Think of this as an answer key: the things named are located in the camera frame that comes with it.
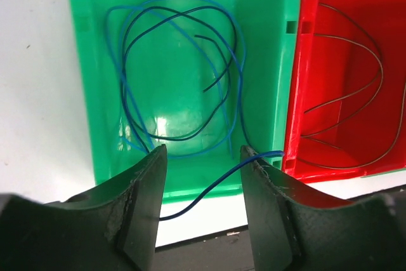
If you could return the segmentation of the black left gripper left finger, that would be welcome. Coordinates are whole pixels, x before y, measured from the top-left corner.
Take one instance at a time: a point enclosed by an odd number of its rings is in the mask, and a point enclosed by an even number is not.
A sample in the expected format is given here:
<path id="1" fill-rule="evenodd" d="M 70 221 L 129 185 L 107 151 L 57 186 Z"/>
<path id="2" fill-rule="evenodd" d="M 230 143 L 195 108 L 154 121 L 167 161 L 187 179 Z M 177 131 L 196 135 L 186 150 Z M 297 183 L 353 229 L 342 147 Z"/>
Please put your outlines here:
<path id="1" fill-rule="evenodd" d="M 150 270 L 166 173 L 161 145 L 64 202 L 2 194 L 1 269 Z"/>

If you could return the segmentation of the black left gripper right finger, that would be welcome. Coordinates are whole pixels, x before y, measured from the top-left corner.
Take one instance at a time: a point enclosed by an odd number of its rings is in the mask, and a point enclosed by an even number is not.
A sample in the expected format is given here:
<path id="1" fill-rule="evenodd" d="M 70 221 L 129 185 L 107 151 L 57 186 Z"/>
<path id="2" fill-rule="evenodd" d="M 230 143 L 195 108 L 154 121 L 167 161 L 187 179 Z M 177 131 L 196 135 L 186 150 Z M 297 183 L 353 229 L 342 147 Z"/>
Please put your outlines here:
<path id="1" fill-rule="evenodd" d="M 243 146 L 240 171 L 256 270 L 404 270 L 405 193 L 325 194 Z"/>

